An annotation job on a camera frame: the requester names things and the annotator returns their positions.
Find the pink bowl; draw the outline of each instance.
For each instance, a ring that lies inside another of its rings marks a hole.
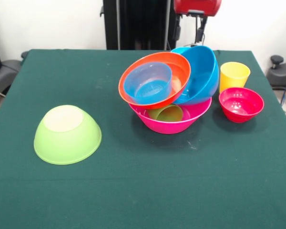
[[[177,134],[187,129],[193,122],[202,116],[211,106],[212,98],[207,101],[195,105],[181,105],[183,110],[183,118],[180,122],[161,122],[151,119],[146,109],[139,106],[129,104],[133,111],[139,116],[144,124],[151,130],[160,134]]]
[[[258,115],[264,108],[263,98],[248,88],[232,87],[219,95],[226,117],[235,123],[244,123]]]

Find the upside-down green bowl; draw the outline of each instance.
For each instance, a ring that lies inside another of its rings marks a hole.
[[[62,105],[41,120],[34,138],[38,157],[55,165],[82,161],[93,154],[102,140],[100,127],[82,109]]]

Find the clear blue bowl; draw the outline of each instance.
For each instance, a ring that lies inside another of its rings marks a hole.
[[[206,46],[195,46],[180,53],[191,65],[191,76],[185,90],[174,104],[198,104],[211,98],[218,88],[219,68],[214,52]]]
[[[124,90],[137,104],[154,104],[171,93],[172,70],[161,62],[142,64],[125,79]]]

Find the small red bowl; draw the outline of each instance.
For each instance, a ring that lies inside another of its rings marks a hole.
[[[240,87],[222,91],[219,102],[226,117],[235,123],[244,123],[252,119],[264,108],[264,100],[258,93]]]

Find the bowl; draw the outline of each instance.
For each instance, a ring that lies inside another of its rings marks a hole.
[[[172,71],[161,62],[142,64],[125,79],[124,90],[138,104],[153,104],[166,99],[171,90]]]
[[[162,62],[167,64],[172,70],[171,93],[169,96],[159,102],[153,104],[138,104],[124,90],[124,82],[127,75],[136,67],[148,62]],[[157,52],[147,55],[131,66],[129,66],[120,78],[119,93],[121,98],[129,104],[140,106],[145,109],[157,109],[172,104],[185,89],[190,78],[191,67],[189,62],[182,56],[173,52]]]
[[[174,104],[198,104],[212,97],[218,88],[219,68],[213,51],[195,46],[181,53],[191,65],[191,77]]]
[[[184,51],[189,50],[189,49],[190,47],[178,47],[178,48],[171,50],[171,52],[182,54]]]
[[[177,134],[186,130],[193,122],[202,116],[211,106],[212,98],[194,105],[181,105],[183,118],[180,122],[163,122],[151,119],[146,109],[130,104],[133,111],[139,116],[144,124],[151,130],[160,134]]]
[[[102,133],[95,120],[80,108],[62,105],[41,120],[34,138],[38,157],[55,165],[82,161],[96,151]]]
[[[257,116],[264,108],[263,98],[247,88],[231,87],[219,94],[225,116],[235,123],[244,123]]]

